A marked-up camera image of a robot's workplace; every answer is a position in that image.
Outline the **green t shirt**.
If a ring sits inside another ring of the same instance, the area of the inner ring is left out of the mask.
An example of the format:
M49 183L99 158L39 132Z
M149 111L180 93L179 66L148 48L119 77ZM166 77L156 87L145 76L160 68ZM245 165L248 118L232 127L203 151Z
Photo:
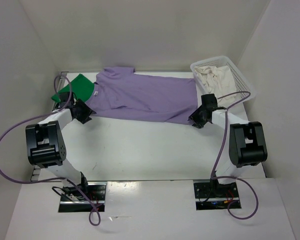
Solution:
M94 92L95 84L81 73L70 83L76 99L81 99L83 102L88 101Z

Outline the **lavender t shirt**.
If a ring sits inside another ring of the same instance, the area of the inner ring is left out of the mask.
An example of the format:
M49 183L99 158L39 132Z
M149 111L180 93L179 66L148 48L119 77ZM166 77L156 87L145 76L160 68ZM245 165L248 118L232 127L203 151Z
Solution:
M142 75L117 66L96 75L86 105L98 117L188 125L198 97L192 78Z

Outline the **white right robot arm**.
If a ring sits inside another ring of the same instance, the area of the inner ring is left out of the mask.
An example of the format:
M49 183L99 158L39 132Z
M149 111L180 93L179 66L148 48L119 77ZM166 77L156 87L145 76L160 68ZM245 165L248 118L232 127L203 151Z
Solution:
M224 130L211 171L209 191L213 196L222 196L243 172L267 160L268 151L260 122L244 120L225 107L203 105L188 119L198 129L205 124L214 124Z

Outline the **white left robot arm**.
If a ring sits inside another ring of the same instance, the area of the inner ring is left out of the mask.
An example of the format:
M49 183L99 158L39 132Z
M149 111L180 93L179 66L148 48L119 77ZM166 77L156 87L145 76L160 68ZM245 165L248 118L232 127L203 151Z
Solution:
M57 178L62 178L67 194L79 200L86 199L90 187L84 174L75 169L67 159L66 144L62 129L77 120L81 124L89 122L96 112L81 99L68 104L64 109L55 109L51 115L37 124L25 128L28 161L31 165L47 169Z

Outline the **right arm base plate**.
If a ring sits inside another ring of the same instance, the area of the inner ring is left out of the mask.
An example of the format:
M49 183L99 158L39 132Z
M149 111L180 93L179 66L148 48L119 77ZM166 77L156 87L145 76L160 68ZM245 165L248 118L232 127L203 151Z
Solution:
M209 179L193 182L195 207L197 211L241 209L237 184L219 184Z

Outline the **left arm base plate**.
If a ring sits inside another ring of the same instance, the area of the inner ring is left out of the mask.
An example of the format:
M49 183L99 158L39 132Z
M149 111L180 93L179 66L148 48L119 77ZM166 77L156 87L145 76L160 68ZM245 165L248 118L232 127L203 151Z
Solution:
M80 196L80 199L77 199L72 193L66 193L66 190L53 186L51 188L59 197L59 213L85 213L90 212L93 208L90 203ZM106 200L106 182L88 182L88 193L86 194L89 200L97 207L99 212L105 211L105 200Z

